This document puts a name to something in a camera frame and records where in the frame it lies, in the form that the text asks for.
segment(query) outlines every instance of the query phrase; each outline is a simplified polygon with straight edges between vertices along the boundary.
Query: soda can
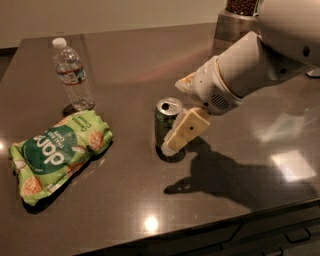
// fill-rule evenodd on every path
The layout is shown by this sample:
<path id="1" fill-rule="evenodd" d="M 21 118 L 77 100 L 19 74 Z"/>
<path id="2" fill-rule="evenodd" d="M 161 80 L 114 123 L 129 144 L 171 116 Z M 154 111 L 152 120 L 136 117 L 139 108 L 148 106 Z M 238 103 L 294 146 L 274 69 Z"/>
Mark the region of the soda can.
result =
<path id="1" fill-rule="evenodd" d="M 176 120 L 178 114 L 183 110 L 183 104 L 176 98 L 164 98 L 157 103 L 155 109 L 155 146 L 156 152 L 160 159 L 175 163 L 181 161 L 185 155 L 186 150 L 182 148 L 177 154 L 173 156 L 166 156 L 161 151 L 161 146 L 164 142 L 164 137 L 171 130 L 173 122 Z"/>

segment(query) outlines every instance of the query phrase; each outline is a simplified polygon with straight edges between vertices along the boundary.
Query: snack bag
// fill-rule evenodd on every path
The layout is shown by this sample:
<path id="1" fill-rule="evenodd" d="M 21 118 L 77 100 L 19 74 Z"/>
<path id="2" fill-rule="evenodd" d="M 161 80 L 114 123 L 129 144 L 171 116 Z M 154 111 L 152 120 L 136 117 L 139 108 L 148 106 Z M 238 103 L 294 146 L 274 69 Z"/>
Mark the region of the snack bag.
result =
<path id="1" fill-rule="evenodd" d="M 92 155 L 111 143 L 112 132 L 94 111 L 67 116 L 43 135 L 14 143 L 9 149 L 24 202 L 34 206 L 50 196 Z"/>

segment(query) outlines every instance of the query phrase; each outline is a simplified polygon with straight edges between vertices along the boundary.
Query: can lid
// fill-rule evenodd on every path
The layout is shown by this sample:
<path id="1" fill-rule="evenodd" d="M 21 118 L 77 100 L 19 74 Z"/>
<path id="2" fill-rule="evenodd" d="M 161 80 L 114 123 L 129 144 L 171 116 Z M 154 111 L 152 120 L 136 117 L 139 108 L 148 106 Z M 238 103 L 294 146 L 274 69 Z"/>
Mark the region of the can lid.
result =
<path id="1" fill-rule="evenodd" d="M 164 98 L 157 104 L 158 111 L 167 116 L 174 116 L 179 114 L 183 109 L 183 104 L 176 98 Z"/>

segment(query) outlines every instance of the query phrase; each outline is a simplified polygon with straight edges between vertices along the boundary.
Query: reflective table surface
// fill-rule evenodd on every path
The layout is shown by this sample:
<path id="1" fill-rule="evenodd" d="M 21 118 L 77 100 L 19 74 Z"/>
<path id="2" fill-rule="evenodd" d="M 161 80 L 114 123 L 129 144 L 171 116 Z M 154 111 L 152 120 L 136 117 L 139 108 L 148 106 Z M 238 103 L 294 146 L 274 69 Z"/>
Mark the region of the reflective table surface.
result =
<path id="1" fill-rule="evenodd" d="M 187 147 L 155 151 L 154 110 L 188 96 L 176 80 L 212 56 L 215 24 L 66 36 L 89 74 L 114 140 L 46 205 L 24 207 L 8 148 L 42 134 L 69 104 L 53 38 L 24 40 L 0 84 L 0 248 L 71 255 L 317 198 L 320 80 L 304 74 L 259 90 Z"/>

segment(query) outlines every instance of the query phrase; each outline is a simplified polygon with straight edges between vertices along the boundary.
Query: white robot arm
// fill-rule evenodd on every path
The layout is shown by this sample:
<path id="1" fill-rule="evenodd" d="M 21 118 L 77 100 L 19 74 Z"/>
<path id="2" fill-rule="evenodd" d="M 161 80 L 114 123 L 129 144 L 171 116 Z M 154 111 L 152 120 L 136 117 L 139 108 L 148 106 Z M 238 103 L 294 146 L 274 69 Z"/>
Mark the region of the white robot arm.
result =
<path id="1" fill-rule="evenodd" d="M 264 0 L 249 32 L 196 72 L 179 80 L 197 115 L 182 113 L 162 151 L 173 155 L 209 127 L 209 115 L 223 115 L 251 92 L 283 83 L 320 66 L 320 1 Z"/>

